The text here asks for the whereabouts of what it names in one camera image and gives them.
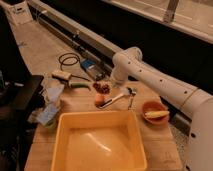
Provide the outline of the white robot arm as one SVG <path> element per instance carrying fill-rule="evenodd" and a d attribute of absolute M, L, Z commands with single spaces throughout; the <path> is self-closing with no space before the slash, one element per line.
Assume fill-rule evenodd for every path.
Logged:
<path fill-rule="evenodd" d="M 190 118 L 185 168 L 213 171 L 213 95 L 149 66 L 142 56 L 138 47 L 115 53 L 111 82 L 121 86 L 132 76 Z"/>

